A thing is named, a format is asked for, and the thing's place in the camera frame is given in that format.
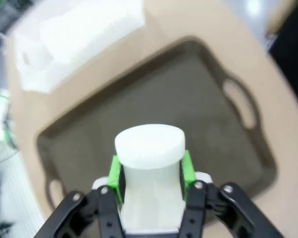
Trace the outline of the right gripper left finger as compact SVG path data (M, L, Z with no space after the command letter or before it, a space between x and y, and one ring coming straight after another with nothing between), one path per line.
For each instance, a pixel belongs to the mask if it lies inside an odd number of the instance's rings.
M124 238L119 208L123 204L125 188L124 170L115 155L107 182L88 194L69 192L37 232L37 237L80 238L98 221L101 238Z

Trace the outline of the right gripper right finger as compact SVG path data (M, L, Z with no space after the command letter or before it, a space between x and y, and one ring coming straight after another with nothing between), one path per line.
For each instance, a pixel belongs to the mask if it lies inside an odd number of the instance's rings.
M200 238L207 214L220 220L234 238L281 238L282 233L233 182L216 187L198 179L189 151L180 161L180 181L186 203L178 232L180 238Z

